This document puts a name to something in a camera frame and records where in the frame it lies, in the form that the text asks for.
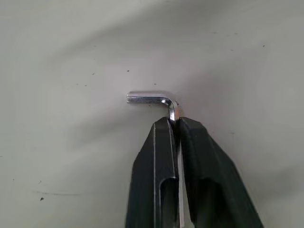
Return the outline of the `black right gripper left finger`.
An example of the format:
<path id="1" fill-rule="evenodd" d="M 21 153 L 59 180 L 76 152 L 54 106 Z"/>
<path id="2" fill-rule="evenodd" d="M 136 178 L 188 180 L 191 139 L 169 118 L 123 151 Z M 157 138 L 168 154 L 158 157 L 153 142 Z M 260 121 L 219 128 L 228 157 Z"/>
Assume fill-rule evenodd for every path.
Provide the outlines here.
<path id="1" fill-rule="evenodd" d="M 173 130 L 168 118 L 152 124 L 133 163 L 125 226 L 178 226 L 179 174 Z"/>

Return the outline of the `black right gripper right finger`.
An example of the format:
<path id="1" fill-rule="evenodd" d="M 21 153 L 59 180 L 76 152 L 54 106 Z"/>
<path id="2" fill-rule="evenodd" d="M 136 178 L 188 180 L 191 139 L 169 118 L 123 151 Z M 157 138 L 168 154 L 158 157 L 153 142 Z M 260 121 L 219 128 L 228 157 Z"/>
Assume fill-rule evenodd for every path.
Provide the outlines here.
<path id="1" fill-rule="evenodd" d="M 263 224 L 228 155 L 198 121 L 180 119 L 190 219 L 196 228 L 261 228 Z"/>

